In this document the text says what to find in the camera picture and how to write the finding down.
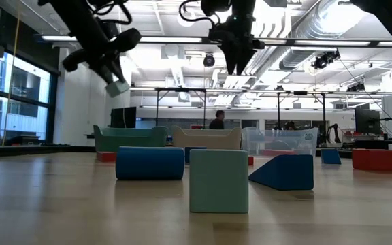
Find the security camera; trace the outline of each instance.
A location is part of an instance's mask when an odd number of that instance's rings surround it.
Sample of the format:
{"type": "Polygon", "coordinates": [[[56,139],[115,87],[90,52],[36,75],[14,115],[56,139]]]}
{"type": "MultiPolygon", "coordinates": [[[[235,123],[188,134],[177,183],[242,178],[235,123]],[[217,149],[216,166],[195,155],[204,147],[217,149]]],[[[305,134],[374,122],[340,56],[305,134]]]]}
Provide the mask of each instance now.
{"type": "Polygon", "coordinates": [[[205,59],[203,60],[203,66],[213,67],[215,62],[216,60],[214,59],[214,56],[212,56],[212,54],[206,54],[205,59]]]}

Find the person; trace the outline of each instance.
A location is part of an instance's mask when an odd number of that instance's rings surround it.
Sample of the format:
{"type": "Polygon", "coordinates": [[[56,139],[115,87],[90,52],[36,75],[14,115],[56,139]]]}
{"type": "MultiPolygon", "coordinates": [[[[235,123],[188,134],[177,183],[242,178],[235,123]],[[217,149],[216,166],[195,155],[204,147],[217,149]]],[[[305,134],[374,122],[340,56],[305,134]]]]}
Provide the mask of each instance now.
{"type": "Polygon", "coordinates": [[[218,110],[216,112],[216,119],[210,123],[210,129],[225,129],[223,119],[225,119],[225,112],[218,110]]]}

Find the blue ramp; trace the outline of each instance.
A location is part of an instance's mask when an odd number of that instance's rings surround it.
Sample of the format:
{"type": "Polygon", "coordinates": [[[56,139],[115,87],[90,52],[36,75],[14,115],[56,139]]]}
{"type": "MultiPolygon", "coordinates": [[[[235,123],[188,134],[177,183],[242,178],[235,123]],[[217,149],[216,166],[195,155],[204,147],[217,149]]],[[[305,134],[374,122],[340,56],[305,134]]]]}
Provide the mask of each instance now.
{"type": "Polygon", "coordinates": [[[249,180],[280,191],[312,190],[312,155],[280,155],[249,175],[249,180]]]}
{"type": "Polygon", "coordinates": [[[337,149],[321,149],[321,162],[324,164],[341,164],[337,149]]]}

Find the blue cylinder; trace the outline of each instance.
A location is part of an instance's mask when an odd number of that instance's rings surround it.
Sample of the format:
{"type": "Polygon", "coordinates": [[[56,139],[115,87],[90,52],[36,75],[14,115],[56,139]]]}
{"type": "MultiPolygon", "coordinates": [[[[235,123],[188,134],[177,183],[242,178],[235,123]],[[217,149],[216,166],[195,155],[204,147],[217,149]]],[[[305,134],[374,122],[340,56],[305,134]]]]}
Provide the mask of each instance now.
{"type": "Polygon", "coordinates": [[[188,146],[185,148],[185,162],[190,163],[190,150],[205,150],[205,146],[188,146]]]}
{"type": "Polygon", "coordinates": [[[172,147],[120,147],[116,157],[118,180],[181,180],[184,150],[172,147]]]}

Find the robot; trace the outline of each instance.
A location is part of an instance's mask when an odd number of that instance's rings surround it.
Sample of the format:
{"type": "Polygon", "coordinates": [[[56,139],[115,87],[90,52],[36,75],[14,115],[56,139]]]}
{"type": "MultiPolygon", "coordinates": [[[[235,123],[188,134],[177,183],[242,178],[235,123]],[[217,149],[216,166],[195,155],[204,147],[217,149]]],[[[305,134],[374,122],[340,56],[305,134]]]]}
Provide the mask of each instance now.
{"type": "MultiPolygon", "coordinates": [[[[257,49],[263,49],[265,44],[251,35],[252,13],[256,0],[201,0],[201,9],[206,17],[189,20],[182,15],[182,9],[187,3],[198,0],[186,0],[180,8],[181,18],[186,21],[209,20],[212,28],[208,39],[219,43],[227,62],[228,74],[240,75],[257,49]],[[217,12],[232,9],[232,15],[225,23],[215,23],[210,17],[217,12]]],[[[264,0],[271,7],[287,7],[287,0],[264,0]]],[[[118,32],[116,24],[129,25],[131,14],[125,7],[128,0],[39,0],[39,5],[50,4],[69,28],[70,35],[76,37],[82,49],[70,54],[63,66],[67,71],[74,71],[78,64],[87,62],[89,68],[100,75],[107,83],[107,92],[115,97],[130,88],[123,78],[119,56],[135,48],[141,39],[137,29],[118,32]],[[104,20],[95,16],[103,16],[119,6],[127,20],[104,20]],[[118,80],[113,81],[114,74],[118,80]]],[[[374,14],[388,32],[392,34],[392,0],[351,0],[352,4],[363,11],[374,14]]]]}

